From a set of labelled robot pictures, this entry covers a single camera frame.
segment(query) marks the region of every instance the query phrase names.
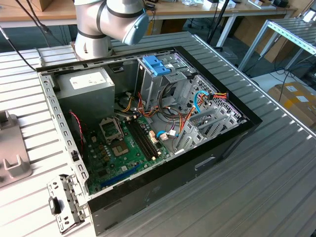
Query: metal table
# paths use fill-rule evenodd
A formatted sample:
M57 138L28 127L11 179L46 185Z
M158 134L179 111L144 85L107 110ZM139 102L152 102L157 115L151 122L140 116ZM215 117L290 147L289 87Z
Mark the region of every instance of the metal table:
M270 38L265 48L262 50L261 55L264 55L265 52L269 50L279 34L301 48L285 67L285 69L288 69L304 50L312 55L316 54L316 26L308 24L299 18L267 20L243 58L242 62L240 63L238 67L239 70L242 71L247 65L250 57L260 43L261 39L263 39L263 36L268 28L274 30L275 33Z
M316 226L316 136L199 37L113 41L119 54L185 47L263 120L225 161L103 234L104 237L309 236ZM75 61L69 46L41 49L46 64ZM35 50L23 55L36 65ZM32 164L30 177L0 189L0 233L60 236L46 183L69 172L39 80L15 53L0 54L0 109L15 113ZM68 237L90 237L87 220Z

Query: desk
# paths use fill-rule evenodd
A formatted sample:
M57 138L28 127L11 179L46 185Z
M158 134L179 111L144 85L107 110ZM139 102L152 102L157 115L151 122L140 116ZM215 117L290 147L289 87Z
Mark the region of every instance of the desk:
M254 15L282 15L289 18L296 8L290 7L285 10L278 7L275 10L261 10L250 3L240 3L236 8L227 9L224 17L229 17L221 37L217 43L218 47L222 47L229 31L231 30L236 17L238 16L254 16ZM215 8L207 8L202 4L197 6L185 6L180 1L176 3L159 2L156 4L156 20L166 19L187 19L187 18L204 18L213 17ZM52 4L44 11L38 12L37 16L46 25L71 25L76 24L76 10L71 0L54 0ZM0 9L0 22L2 27L27 27L34 26L33 21L29 19L22 9L15 7L3 6Z
M188 32L112 41L118 54L183 46L263 122L222 163L100 237L310 236L316 226L316 136L233 65ZM76 61L70 46L40 49L46 65ZM38 65L34 49L21 51ZM18 116L32 175L0 189L0 233L61 237L46 184L69 173L37 74L15 52L0 54L0 110ZM93 237L86 220L67 237Z

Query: label sticker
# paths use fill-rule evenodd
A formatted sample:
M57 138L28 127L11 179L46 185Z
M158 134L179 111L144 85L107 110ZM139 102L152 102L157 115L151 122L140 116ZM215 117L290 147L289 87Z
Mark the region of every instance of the label sticker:
M69 81L75 90L107 82L100 72L73 77Z
M289 86L287 86L286 88L287 88L289 91L291 91L291 92L297 91L297 89L296 89L294 86L292 86L292 85L289 85Z
M169 131L169 134L170 134L171 136L174 136L174 135L176 135L176 131L175 131L175 130L170 130L170 131Z
M301 95L301 96L296 96L296 98L298 98L299 101L301 101L301 102L309 102L309 100L308 100L305 96L303 96L303 95Z
M172 64L165 65L166 68L173 68Z

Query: green circuit board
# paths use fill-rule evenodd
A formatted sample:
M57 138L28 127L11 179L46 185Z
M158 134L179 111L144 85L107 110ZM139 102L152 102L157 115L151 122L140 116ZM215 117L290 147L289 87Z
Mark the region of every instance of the green circuit board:
M151 130L144 117L138 118L136 123L146 131ZM157 143L153 146L159 152L159 156L155 157L155 160L148 159L137 144L137 138L135 139L127 128L127 122L120 121L119 124L124 137L121 141L113 140L111 144L106 143L100 127L95 127L93 131L85 133L86 146L83 161L89 173L87 184L90 194L99 192L107 186L106 184L113 185L169 157L167 149ZM107 131L105 130L106 136L118 132L110 124L102 127L103 129L108 128ZM144 134L150 140L150 135L146 134L145 131Z

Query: metal bracket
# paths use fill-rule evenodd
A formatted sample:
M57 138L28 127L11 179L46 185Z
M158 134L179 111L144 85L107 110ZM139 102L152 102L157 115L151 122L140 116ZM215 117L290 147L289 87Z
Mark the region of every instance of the metal bracket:
M0 187L31 175L22 133L15 115L0 111Z
M47 184L51 213L56 215L59 232L65 234L89 216L84 194L76 175L59 175Z

